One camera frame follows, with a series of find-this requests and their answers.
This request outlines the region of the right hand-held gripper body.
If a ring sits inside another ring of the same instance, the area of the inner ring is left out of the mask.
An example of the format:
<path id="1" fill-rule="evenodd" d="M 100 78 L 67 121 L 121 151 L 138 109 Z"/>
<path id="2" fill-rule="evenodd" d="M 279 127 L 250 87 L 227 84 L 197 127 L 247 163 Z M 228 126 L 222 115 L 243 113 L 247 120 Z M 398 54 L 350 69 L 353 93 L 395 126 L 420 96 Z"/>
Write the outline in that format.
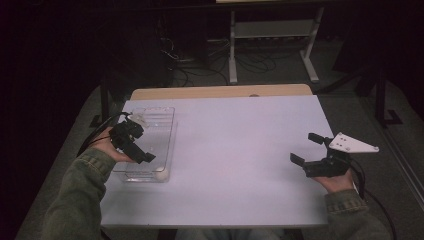
<path id="1" fill-rule="evenodd" d="M 326 156 L 319 161 L 305 162 L 303 170 L 307 177 L 334 177 L 344 175 L 351 166 L 351 154 L 377 153 L 379 148 L 353 137 L 338 133 L 331 138 Z"/>

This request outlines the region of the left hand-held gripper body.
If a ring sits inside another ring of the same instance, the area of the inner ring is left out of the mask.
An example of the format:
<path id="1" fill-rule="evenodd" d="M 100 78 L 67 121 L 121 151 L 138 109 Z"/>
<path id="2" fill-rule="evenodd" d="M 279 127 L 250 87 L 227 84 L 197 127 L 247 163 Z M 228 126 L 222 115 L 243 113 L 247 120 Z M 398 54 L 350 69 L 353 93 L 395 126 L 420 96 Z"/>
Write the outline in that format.
<path id="1" fill-rule="evenodd" d="M 113 146 L 128 155 L 128 146 L 135 144 L 136 138 L 132 136 L 132 130 L 143 128 L 139 123 L 130 119 L 130 114 L 126 113 L 122 122 L 117 123 L 110 131 L 111 143 Z"/>

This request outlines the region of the clear plastic tray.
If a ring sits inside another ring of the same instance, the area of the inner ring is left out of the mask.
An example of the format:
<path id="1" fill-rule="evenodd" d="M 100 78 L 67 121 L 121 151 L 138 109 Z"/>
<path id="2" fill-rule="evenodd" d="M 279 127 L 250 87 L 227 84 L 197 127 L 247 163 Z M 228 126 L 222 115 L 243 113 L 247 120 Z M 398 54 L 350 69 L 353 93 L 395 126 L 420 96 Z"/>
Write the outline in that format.
<path id="1" fill-rule="evenodd" d="M 129 113 L 130 119 L 139 123 L 144 129 L 143 135 L 135 140 L 135 144 L 156 158 L 150 163 L 138 164 L 134 160 L 118 163 L 113 173 L 122 181 L 163 183 L 154 178 L 154 171 L 166 167 L 170 172 L 177 128 L 174 112 L 173 107 L 149 107 L 136 108 Z"/>

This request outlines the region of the white ball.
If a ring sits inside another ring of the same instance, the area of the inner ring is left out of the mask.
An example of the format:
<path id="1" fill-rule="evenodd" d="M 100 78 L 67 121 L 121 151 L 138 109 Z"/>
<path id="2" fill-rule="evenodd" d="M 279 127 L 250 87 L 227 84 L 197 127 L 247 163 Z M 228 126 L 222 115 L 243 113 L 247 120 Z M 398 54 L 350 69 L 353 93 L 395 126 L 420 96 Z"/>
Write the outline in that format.
<path id="1" fill-rule="evenodd" d="M 158 182 L 167 182 L 169 180 L 169 177 L 170 177 L 170 172 L 166 167 L 157 168 L 154 171 L 154 178 Z"/>

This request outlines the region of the person's left hand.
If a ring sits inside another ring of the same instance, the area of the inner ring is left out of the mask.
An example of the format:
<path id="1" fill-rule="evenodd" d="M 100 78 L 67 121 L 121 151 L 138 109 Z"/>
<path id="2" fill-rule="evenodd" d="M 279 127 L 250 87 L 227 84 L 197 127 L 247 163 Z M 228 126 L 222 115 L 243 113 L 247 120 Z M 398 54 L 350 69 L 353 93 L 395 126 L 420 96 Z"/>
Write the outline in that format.
<path id="1" fill-rule="evenodd" d="M 103 130 L 90 144 L 91 148 L 98 149 L 108 156 L 110 156 L 115 162 L 132 162 L 126 154 L 120 153 L 111 143 L 109 131 L 111 127 L 107 127 Z"/>

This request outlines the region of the person's right hand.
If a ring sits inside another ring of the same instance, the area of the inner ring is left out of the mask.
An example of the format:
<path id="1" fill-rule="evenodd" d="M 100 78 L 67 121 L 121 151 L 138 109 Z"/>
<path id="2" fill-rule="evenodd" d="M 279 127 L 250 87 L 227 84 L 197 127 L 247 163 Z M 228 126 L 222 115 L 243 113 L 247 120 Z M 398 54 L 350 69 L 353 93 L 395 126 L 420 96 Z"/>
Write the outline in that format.
<path id="1" fill-rule="evenodd" d="M 321 184 L 328 193 L 336 193 L 354 188 L 353 177 L 350 170 L 341 176 L 314 177 L 314 180 Z"/>

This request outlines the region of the white table cover sheet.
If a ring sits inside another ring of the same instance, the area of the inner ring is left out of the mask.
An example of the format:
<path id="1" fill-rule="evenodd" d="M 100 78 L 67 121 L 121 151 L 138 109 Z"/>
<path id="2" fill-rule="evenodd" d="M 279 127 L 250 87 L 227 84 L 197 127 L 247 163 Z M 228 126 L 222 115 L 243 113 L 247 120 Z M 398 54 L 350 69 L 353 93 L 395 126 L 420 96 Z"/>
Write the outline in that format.
<path id="1" fill-rule="evenodd" d="M 172 107 L 177 122 L 170 179 L 124 183 L 110 176 L 104 226 L 309 227 L 326 224 L 324 189 L 291 163 L 321 159 L 309 133 L 331 129 L 314 96 L 129 101 Z"/>

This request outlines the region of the black metal stand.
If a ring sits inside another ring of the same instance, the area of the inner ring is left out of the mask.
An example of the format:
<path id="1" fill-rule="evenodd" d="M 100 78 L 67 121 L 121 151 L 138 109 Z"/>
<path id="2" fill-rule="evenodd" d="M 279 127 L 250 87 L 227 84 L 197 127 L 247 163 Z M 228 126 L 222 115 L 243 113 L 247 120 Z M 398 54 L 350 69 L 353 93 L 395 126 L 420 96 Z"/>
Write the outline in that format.
<path id="1" fill-rule="evenodd" d="M 313 93 L 318 95 L 328 94 L 357 78 L 360 79 L 355 87 L 355 93 L 358 96 L 367 97 L 372 89 L 375 90 L 375 118 L 378 123 L 383 128 L 388 125 L 402 124 L 402 120 L 397 113 L 385 107 L 387 78 L 383 68 L 380 66 L 366 65 L 361 67 L 326 87 L 314 90 Z"/>

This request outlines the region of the white metal frame stand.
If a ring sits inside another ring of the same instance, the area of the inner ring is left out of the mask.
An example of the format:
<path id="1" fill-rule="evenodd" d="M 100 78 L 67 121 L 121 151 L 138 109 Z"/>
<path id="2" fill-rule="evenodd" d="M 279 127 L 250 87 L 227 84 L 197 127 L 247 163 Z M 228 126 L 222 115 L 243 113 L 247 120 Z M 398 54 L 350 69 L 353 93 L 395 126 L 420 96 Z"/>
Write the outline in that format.
<path id="1" fill-rule="evenodd" d="M 229 83 L 237 84 L 237 61 L 235 55 L 235 43 L 237 39 L 258 38 L 289 38 L 306 37 L 307 45 L 299 51 L 303 65 L 312 83 L 318 83 L 319 77 L 310 59 L 316 36 L 319 31 L 325 8 L 317 7 L 315 17 L 311 19 L 290 20 L 263 20 L 263 21 L 239 21 L 236 10 L 230 12 L 230 39 L 229 39 Z"/>

